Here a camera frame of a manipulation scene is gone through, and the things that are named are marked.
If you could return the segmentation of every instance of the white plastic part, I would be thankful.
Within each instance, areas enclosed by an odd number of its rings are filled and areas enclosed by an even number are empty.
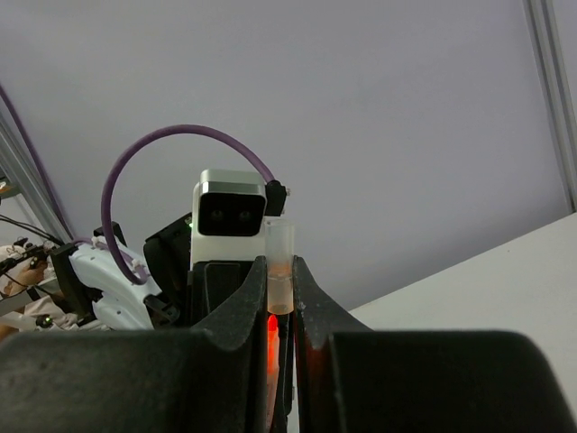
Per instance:
[[[98,242],[105,243],[103,237]],[[120,245],[121,250],[141,263],[144,258]],[[142,286],[136,286],[122,275],[110,253],[90,244],[80,244],[70,256],[70,263],[78,279],[88,287],[102,291],[102,299],[93,302],[94,314],[103,324],[114,330],[153,329],[144,299],[160,294],[160,288],[149,278]]]
[[[267,286],[269,313],[292,312],[292,262],[295,250],[295,227],[286,219],[272,219],[265,224]]]

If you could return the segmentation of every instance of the black mount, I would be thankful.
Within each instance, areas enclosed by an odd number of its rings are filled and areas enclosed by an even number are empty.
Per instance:
[[[263,432],[265,259],[245,278],[241,264],[204,263],[190,279],[200,293],[192,327],[20,333],[0,345],[0,398],[11,402],[0,429]],[[316,285],[302,258],[293,283],[272,431],[286,431],[291,410],[293,329],[300,431],[576,431],[526,338],[375,332]]]

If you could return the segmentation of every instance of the metal frame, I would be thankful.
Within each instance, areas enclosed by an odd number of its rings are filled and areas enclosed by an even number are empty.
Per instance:
[[[23,148],[14,138],[2,115],[0,115],[0,161],[2,170],[22,192],[42,227],[63,241],[70,241],[68,232],[52,211],[46,189],[42,186],[30,157],[23,152]]]
[[[552,0],[525,0],[537,68],[545,94],[551,133],[561,166],[565,196],[577,211],[577,123],[565,72]]]

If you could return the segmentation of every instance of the gray wall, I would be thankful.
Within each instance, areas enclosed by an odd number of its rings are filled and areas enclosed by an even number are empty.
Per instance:
[[[346,307],[568,213],[520,0],[4,0],[0,78],[79,234],[130,143],[208,124],[292,188],[298,253]],[[138,155],[129,244],[209,167],[249,166],[192,137]]]
[[[577,1],[554,0],[553,7],[574,105],[577,101]]]

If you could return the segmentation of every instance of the black cable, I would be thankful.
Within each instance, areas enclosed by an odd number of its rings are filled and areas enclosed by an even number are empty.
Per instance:
[[[41,291],[42,293],[50,296],[50,298],[52,299],[51,293],[49,293],[47,290],[45,290],[45,289],[43,289],[42,287],[40,287],[38,284],[31,284],[30,286],[27,286],[27,285],[22,284],[22,283],[18,282],[17,280],[15,280],[13,277],[11,277],[10,275],[8,275],[8,273],[4,273],[3,275],[4,275],[8,280],[10,280],[11,282],[15,282],[15,283],[18,284],[19,286],[25,287],[26,290],[30,289],[30,287],[33,287],[33,288],[35,288],[36,290],[39,290],[39,291]],[[8,295],[8,296],[5,295],[3,298],[11,298],[12,296],[17,296],[17,295],[19,295],[20,293],[22,293],[22,292],[20,291],[20,292],[16,293],[15,295]]]
[[[26,230],[32,234],[35,234],[43,239],[49,240],[51,242],[53,242],[56,245],[64,245],[64,243],[59,240],[57,237],[54,237],[53,235],[50,235],[46,232],[44,232],[43,230],[40,230],[40,228],[32,226],[30,224],[26,224],[26,223],[22,223],[20,221],[16,221],[12,218],[9,218],[7,216],[4,215],[0,215],[0,221],[3,221],[5,223],[8,224],[12,224],[13,226],[17,226],[19,228],[21,228],[22,230]]]
[[[33,226],[32,224],[24,223],[23,221],[17,221],[17,220],[15,220],[15,219],[10,218],[9,216],[3,215],[3,214],[0,214],[0,217],[1,217],[1,218],[4,218],[4,219],[9,219],[10,221],[13,221],[13,222],[15,222],[15,223],[21,224],[21,225],[23,225],[23,226],[28,226],[28,227],[30,227],[30,228],[33,228],[34,230],[38,230],[39,232],[44,233],[46,236],[50,236],[50,233],[44,231],[43,229],[41,229],[41,228],[39,228],[39,227],[37,227],[37,226]]]

